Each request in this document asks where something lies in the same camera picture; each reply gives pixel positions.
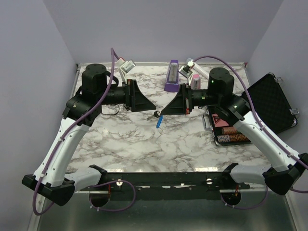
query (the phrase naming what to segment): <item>gray floor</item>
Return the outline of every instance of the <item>gray floor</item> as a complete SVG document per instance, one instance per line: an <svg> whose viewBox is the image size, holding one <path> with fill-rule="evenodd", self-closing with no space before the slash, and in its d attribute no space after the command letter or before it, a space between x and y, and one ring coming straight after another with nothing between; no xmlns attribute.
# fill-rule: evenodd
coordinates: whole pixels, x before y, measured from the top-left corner
<svg viewBox="0 0 308 231"><path fill-rule="evenodd" d="M243 193L239 205L258 203L263 192ZM110 202L122 207L128 202ZM124 212L90 209L88 195L78 193L70 202L55 205L43 215L40 231L295 231L284 196L270 193L267 202L253 210L235 210L221 201L137 201Z"/></svg>

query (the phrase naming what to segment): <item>marble tabletop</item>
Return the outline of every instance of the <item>marble tabletop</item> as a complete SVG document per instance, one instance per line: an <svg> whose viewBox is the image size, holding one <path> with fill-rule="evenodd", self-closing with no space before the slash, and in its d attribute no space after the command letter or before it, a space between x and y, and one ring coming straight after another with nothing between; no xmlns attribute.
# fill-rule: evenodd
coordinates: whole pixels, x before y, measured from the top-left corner
<svg viewBox="0 0 308 231"><path fill-rule="evenodd" d="M213 65L203 65L205 71ZM242 66L234 66L245 84L248 80ZM142 93L162 110L176 95L164 91L167 66L136 66L128 78L136 79ZM81 67L76 89L81 85ZM243 88L235 75L234 93ZM207 79L202 79L207 88ZM116 106L103 106L103 113L117 111ZM253 145L217 147L211 131L204 130L204 109L195 108L190 115L165 116L159 129L157 119L147 121L154 111L128 112L120 106L114 116L100 115L79 143L67 172L98 165L110 172L186 172L221 171L230 163L268 164Z"/></svg>

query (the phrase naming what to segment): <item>wall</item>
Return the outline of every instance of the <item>wall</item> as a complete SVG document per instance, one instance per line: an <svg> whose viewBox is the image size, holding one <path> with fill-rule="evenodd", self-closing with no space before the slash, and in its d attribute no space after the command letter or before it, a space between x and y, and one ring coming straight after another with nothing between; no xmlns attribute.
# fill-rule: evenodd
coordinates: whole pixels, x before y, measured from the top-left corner
<svg viewBox="0 0 308 231"><path fill-rule="evenodd" d="M267 72L284 79L283 91L293 108L299 108L298 126L281 138L298 150L308 152L308 1L284 0L248 64L248 75L256 82ZM308 174L295 188L308 190ZM308 227L308 195L296 195Z"/></svg>
<svg viewBox="0 0 308 231"><path fill-rule="evenodd" d="M212 54L247 62L282 0L44 0L78 63Z"/></svg>
<svg viewBox="0 0 308 231"><path fill-rule="evenodd" d="M0 7L0 230L24 231L33 191L21 184L45 157L76 66L42 0Z"/></svg>

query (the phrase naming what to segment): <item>black cable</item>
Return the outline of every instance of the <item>black cable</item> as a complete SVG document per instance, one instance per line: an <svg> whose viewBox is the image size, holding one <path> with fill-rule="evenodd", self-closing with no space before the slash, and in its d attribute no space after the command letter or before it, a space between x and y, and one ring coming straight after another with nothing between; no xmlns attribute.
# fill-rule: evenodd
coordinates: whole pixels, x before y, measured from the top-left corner
<svg viewBox="0 0 308 231"><path fill-rule="evenodd" d="M118 111L116 112L116 113L114 113L114 114L104 114L103 112L101 113L102 115L104 115L104 116L116 116L119 112L120 112L120 105L119 104L115 104L115 106L117 106L118 107Z"/></svg>

